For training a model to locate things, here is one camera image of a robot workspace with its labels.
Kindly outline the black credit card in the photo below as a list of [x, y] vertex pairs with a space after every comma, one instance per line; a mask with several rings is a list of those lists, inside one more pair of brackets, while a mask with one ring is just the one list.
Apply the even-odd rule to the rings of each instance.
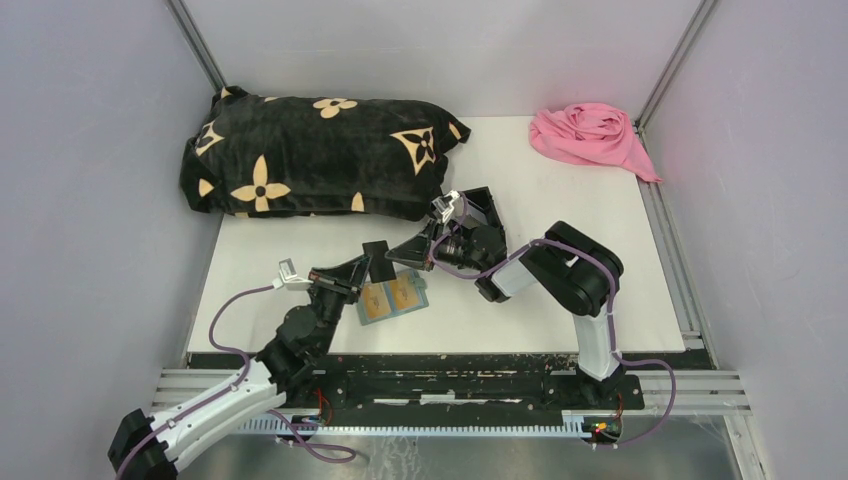
[[369, 279], [373, 284], [389, 282], [396, 279], [393, 262], [386, 258], [389, 245], [386, 240], [366, 242], [362, 244], [363, 253], [370, 257]]

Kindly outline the gold credit card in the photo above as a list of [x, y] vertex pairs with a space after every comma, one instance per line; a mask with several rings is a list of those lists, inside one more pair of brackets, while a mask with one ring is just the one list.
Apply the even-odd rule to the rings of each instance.
[[395, 280], [388, 282], [388, 288], [397, 312], [414, 310], [423, 304], [413, 277], [398, 276]]
[[381, 284], [368, 284], [363, 290], [362, 319], [365, 323], [380, 320], [392, 313], [391, 303]]

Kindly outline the green card holder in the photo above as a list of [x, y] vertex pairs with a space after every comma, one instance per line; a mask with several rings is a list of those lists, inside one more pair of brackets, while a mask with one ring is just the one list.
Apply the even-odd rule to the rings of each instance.
[[426, 283], [425, 279], [421, 277], [421, 275], [419, 274], [418, 271], [412, 270], [412, 269], [400, 270], [400, 271], [396, 272], [396, 278], [398, 276], [400, 276], [400, 277], [409, 276], [409, 277], [413, 277], [415, 279], [415, 283], [416, 283], [416, 286], [417, 286], [417, 288], [420, 292], [423, 304], [419, 308], [414, 309], [414, 310], [409, 310], [409, 311], [406, 311], [406, 312], [397, 312], [395, 310], [394, 303], [392, 301], [391, 293], [389, 292], [388, 282], [379, 283], [386, 290], [389, 301], [391, 303], [392, 313], [390, 315], [380, 319], [380, 320], [377, 320], [377, 321], [374, 321], [374, 322], [371, 322], [371, 323], [365, 323], [362, 319], [363, 311], [362, 311], [362, 300], [361, 300], [362, 295], [361, 295], [360, 298], [359, 298], [359, 301], [357, 303], [358, 318], [359, 318], [359, 322], [360, 322], [361, 325], [363, 325], [363, 326], [371, 325], [371, 324], [374, 324], [374, 323], [377, 323], [377, 322], [396, 318], [396, 317], [399, 317], [399, 316], [402, 316], [402, 315], [405, 315], [405, 314], [408, 314], [408, 313], [411, 313], [411, 312], [414, 312], [414, 311], [417, 311], [417, 310], [421, 310], [421, 309], [427, 308], [429, 306], [429, 301], [428, 301], [427, 294], [426, 294], [427, 283]]

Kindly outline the black card box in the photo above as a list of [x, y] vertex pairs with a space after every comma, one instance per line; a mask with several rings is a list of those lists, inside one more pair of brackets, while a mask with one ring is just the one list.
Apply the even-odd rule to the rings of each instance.
[[493, 195], [486, 186], [459, 192], [463, 201], [457, 207], [457, 236], [464, 246], [470, 245], [473, 238], [482, 238], [483, 232], [506, 248], [506, 234], [503, 222], [498, 214]]

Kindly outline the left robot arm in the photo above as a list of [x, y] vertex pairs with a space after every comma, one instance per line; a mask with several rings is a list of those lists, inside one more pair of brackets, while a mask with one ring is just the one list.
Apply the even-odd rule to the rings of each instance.
[[175, 479], [218, 441], [247, 421], [285, 403], [299, 407], [313, 397], [312, 378], [332, 343], [343, 310], [358, 302], [372, 257], [296, 273], [282, 260], [274, 279], [256, 293], [303, 291], [307, 303], [291, 308], [274, 337], [254, 356], [215, 342], [243, 365], [219, 384], [156, 414], [136, 409], [121, 420], [107, 458], [118, 479]]

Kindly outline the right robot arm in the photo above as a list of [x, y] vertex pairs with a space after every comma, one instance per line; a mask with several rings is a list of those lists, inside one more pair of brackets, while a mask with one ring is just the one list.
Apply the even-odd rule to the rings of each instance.
[[580, 400], [602, 408], [617, 396], [617, 381], [626, 369], [615, 345], [612, 302], [623, 264], [612, 251], [566, 222], [556, 222], [542, 238], [510, 253], [500, 225], [468, 227], [431, 220], [385, 257], [413, 269], [439, 267], [471, 280], [492, 303], [540, 285], [574, 319]]

